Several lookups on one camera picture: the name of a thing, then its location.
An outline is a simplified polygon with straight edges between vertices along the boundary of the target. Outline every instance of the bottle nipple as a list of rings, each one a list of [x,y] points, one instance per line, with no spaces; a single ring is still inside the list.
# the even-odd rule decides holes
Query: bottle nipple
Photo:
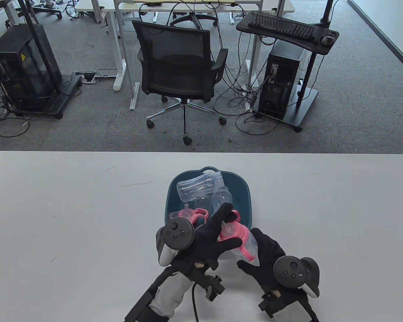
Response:
[[[230,236],[234,235],[234,233],[236,231],[236,228],[235,228],[234,224],[231,223],[231,222],[228,222],[227,224],[224,224],[222,227],[223,228],[221,230],[221,235],[223,237],[230,237]]]

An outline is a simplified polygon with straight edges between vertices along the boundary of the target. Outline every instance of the computer mouse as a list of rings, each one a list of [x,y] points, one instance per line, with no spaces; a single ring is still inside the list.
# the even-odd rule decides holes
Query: computer mouse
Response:
[[[335,43],[335,38],[333,36],[324,36],[321,40],[321,45],[324,47],[330,47]]]

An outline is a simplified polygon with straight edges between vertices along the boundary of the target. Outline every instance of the black mesh chair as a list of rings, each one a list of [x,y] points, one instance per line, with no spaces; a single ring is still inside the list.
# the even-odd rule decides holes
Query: black mesh chair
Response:
[[[146,117],[146,126],[154,127],[151,118],[181,108],[183,110],[183,142],[190,145],[186,135],[186,110],[197,109],[219,117],[221,125],[227,120],[222,114],[191,100],[209,102],[214,96],[214,85],[224,72],[228,49],[221,49],[217,61],[211,60],[211,38],[207,30],[178,28],[133,20],[142,64],[142,91],[160,94],[163,103],[168,97],[177,101],[160,112]]]

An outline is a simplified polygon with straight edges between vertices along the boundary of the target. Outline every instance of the chrome chair base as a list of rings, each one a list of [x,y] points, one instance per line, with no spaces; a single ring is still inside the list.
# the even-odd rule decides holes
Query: chrome chair base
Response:
[[[171,98],[171,99],[176,101],[177,103],[173,104],[172,106],[166,107],[165,109],[162,109],[161,111],[159,111],[155,114],[152,114],[152,115],[149,115],[146,117],[146,126],[149,129],[153,128],[155,125],[154,122],[151,120],[151,118],[154,118],[154,117],[163,115],[165,113],[174,111],[178,108],[181,108],[182,112],[183,112],[183,142],[185,143],[185,145],[189,146],[192,143],[192,139],[186,135],[186,110],[187,110],[187,108],[196,109],[197,111],[200,111],[200,112],[205,112],[205,113],[208,113],[211,115],[218,116],[219,122],[221,125],[225,125],[227,123],[227,119],[224,118],[222,114],[217,113],[211,109],[207,109],[203,106],[199,106],[197,104],[191,103],[191,100],[181,100],[180,98]],[[166,102],[167,98],[165,99],[165,96],[162,96],[162,101]]]

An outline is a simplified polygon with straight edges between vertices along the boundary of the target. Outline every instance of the blue plastic basin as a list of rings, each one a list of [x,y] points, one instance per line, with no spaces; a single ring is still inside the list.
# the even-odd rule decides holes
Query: blue plastic basin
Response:
[[[170,213],[174,211],[180,211],[184,208],[184,203],[180,200],[177,193],[176,184],[179,181],[189,180],[198,176],[201,176],[207,170],[214,172],[220,171],[214,167],[204,167],[200,170],[185,171],[177,175],[169,185],[169,191],[167,193],[165,219],[164,222],[169,221]],[[229,171],[221,171],[225,185],[228,187],[229,192],[233,196],[234,209],[240,213],[240,223],[251,229],[252,225],[252,206],[251,206],[251,194],[249,192],[248,184],[242,177]],[[202,224],[203,220],[199,219],[197,224]]]

